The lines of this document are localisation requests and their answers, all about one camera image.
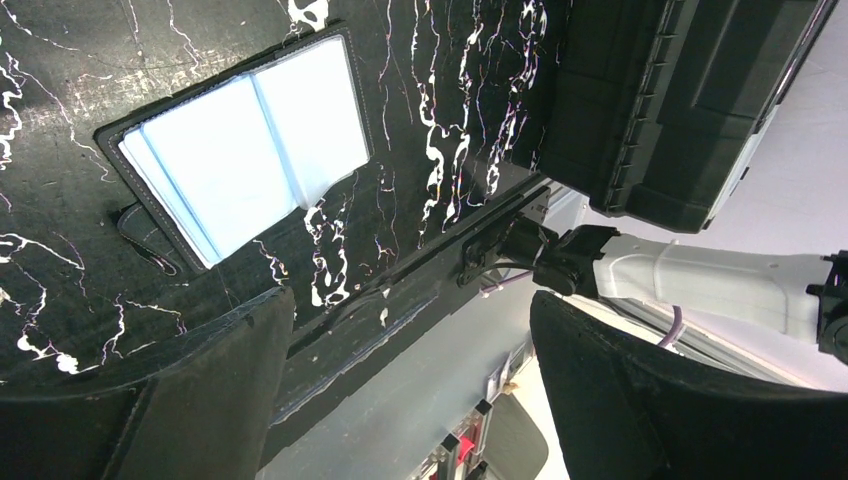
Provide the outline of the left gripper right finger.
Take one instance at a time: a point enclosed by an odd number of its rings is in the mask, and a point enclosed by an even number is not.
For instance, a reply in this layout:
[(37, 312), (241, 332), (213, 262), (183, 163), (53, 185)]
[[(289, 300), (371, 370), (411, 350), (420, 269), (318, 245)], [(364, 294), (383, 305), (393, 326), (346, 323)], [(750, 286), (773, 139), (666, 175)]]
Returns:
[(573, 479), (843, 479), (847, 397), (664, 350), (547, 291), (531, 336)]

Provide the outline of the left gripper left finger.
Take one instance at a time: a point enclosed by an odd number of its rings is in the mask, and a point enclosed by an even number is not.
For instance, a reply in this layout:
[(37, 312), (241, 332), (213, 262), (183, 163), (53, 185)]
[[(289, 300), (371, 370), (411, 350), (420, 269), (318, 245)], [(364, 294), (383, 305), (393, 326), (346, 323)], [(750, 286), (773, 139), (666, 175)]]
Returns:
[(251, 479), (293, 330), (290, 290), (78, 380), (1, 391), (5, 479)]

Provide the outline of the black leather card holder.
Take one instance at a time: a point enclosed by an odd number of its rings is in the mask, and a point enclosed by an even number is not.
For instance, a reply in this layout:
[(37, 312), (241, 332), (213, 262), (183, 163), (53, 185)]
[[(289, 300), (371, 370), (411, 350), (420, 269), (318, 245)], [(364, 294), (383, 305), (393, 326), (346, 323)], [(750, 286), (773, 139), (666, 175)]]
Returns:
[(342, 21), (100, 127), (135, 202), (119, 233), (170, 274), (202, 273), (368, 163), (373, 142)]

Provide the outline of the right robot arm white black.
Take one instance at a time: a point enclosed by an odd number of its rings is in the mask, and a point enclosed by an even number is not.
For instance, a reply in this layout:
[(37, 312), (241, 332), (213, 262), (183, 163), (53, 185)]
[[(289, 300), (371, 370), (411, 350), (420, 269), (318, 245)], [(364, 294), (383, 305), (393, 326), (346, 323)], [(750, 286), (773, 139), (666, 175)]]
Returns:
[(769, 255), (663, 243), (581, 225), (539, 252), (562, 295), (632, 299), (767, 328), (847, 361), (847, 253)]

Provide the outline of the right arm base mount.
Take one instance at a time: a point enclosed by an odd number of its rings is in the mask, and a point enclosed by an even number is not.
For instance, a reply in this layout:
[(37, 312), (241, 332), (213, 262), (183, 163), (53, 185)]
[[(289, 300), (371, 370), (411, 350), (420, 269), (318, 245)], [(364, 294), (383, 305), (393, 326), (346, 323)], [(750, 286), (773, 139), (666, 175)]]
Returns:
[(457, 285), (465, 287), (496, 270), (533, 274), (559, 234), (544, 225), (551, 189), (542, 186), (475, 232), (462, 250)]

